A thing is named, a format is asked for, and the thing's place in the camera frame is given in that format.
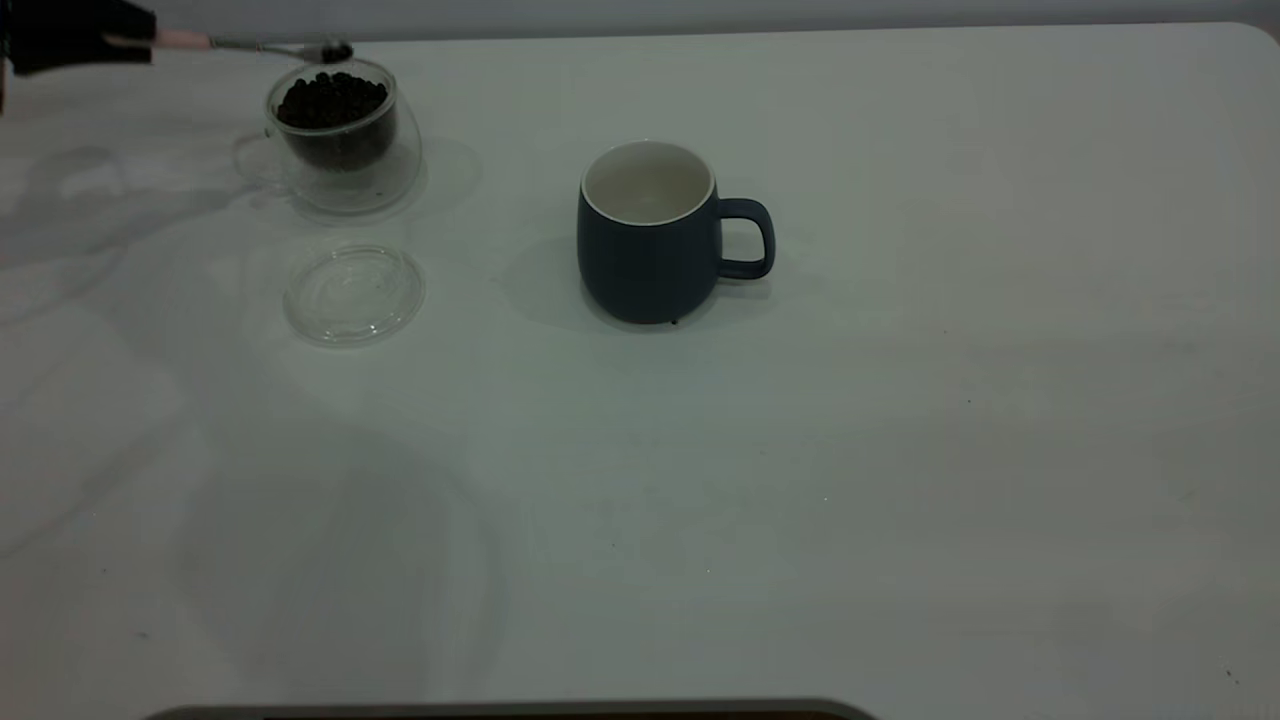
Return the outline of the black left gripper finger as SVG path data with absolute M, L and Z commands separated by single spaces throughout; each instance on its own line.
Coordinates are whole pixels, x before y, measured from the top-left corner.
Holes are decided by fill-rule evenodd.
M 154 41 L 157 18 L 150 9 L 132 1 L 99 1 L 99 29 L 110 38 Z
M 13 44 L 8 59 L 15 76 L 27 77 L 44 72 L 60 70 L 83 65 L 148 64 L 152 49 L 119 47 L 106 42 L 72 42 L 70 45 L 36 44 L 19 46 Z

